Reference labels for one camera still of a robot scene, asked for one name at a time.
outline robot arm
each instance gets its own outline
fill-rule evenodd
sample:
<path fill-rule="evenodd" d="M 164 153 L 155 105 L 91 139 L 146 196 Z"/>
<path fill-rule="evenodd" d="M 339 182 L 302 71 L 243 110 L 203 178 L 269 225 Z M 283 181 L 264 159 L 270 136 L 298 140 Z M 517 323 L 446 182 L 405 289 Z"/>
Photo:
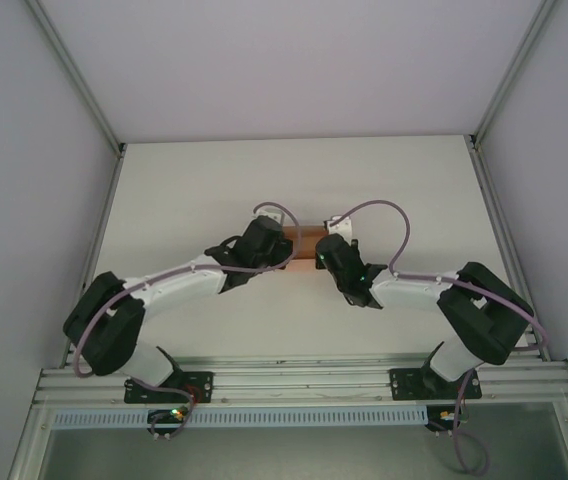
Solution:
<path fill-rule="evenodd" d="M 349 245 L 339 235 L 320 240 L 316 253 L 351 305 L 418 308 L 446 317 L 456 335 L 438 345 L 422 367 L 424 383 L 433 391 L 482 363 L 503 364 L 528 326 L 503 304 L 442 279 L 471 283 L 533 314 L 523 299 L 479 263 L 441 275 L 395 275 L 386 265 L 364 264 L 357 243 Z"/>
<path fill-rule="evenodd" d="M 96 375 L 120 370 L 151 386 L 179 388 L 183 372 L 170 356 L 138 341 L 142 324 L 188 300 L 244 285 L 258 274 L 251 270 L 279 265 L 292 251 L 292 241 L 284 238 L 281 225 L 258 216 L 243 235 L 207 249 L 180 267 L 141 278 L 119 279 L 112 272 L 99 275 L 64 323 L 64 333 L 77 347 L 100 308 L 116 295 L 133 290 L 89 329 L 82 356 Z M 235 271 L 223 271 L 224 267 Z"/>

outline white wall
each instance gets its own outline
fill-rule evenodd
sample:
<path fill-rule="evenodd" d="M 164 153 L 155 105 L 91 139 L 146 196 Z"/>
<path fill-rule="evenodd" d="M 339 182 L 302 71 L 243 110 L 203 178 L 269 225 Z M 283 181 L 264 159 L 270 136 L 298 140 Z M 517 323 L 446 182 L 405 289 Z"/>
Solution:
<path fill-rule="evenodd" d="M 114 161 L 26 7 L 0 0 L 0 478 L 61 358 Z"/>
<path fill-rule="evenodd" d="M 43 0 L 123 141 L 468 134 L 540 0 Z"/>
<path fill-rule="evenodd" d="M 484 150 L 552 352 L 568 357 L 568 1 Z"/>

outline white table surface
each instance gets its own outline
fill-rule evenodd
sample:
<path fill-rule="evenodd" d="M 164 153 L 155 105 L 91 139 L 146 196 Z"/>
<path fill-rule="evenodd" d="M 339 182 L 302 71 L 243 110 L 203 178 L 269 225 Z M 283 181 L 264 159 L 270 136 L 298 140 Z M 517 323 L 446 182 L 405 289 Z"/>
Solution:
<path fill-rule="evenodd" d="M 412 236 L 400 270 L 479 261 L 506 278 L 462 136 L 130 144 L 97 273 L 140 276 L 241 234 L 252 207 L 286 205 L 319 224 L 365 200 L 402 205 Z M 353 217 L 365 262 L 387 262 L 401 217 Z M 430 352 L 453 334 L 443 315 L 350 307 L 326 271 L 276 272 L 147 322 L 142 338 L 176 356 L 350 356 Z"/>

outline mounting plate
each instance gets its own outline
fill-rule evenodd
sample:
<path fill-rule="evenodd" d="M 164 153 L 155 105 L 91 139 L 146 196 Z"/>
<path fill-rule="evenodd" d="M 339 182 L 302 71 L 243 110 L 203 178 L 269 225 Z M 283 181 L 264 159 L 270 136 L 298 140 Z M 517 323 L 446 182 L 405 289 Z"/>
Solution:
<path fill-rule="evenodd" d="M 200 395 L 197 403 L 211 403 L 213 393 L 213 372 L 184 372 L 185 383 L 195 387 Z M 188 403 L 184 395 L 177 393 L 154 392 L 147 390 L 130 378 L 124 382 L 124 403 L 129 404 L 160 404 L 160 403 Z"/>
<path fill-rule="evenodd" d="M 457 400 L 462 386 L 462 378 L 455 382 L 442 382 L 442 388 L 434 393 L 424 385 L 420 368 L 393 368 L 389 370 L 389 377 L 393 400 Z M 466 385 L 464 396 L 467 400 L 482 398 L 482 389 L 475 371 Z"/>

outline glass panel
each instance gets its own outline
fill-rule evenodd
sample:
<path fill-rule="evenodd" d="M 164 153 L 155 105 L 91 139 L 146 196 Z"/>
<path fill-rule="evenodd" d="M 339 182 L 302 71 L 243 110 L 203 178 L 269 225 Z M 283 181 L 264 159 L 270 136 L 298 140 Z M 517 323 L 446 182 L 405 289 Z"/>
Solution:
<path fill-rule="evenodd" d="M 488 479 L 567 479 L 548 405 L 470 406 L 464 428 L 489 446 Z M 482 459 L 462 440 L 469 465 Z M 170 442 L 142 430 L 53 432 L 46 480 L 458 479 L 448 435 L 424 427 L 193 429 Z"/>

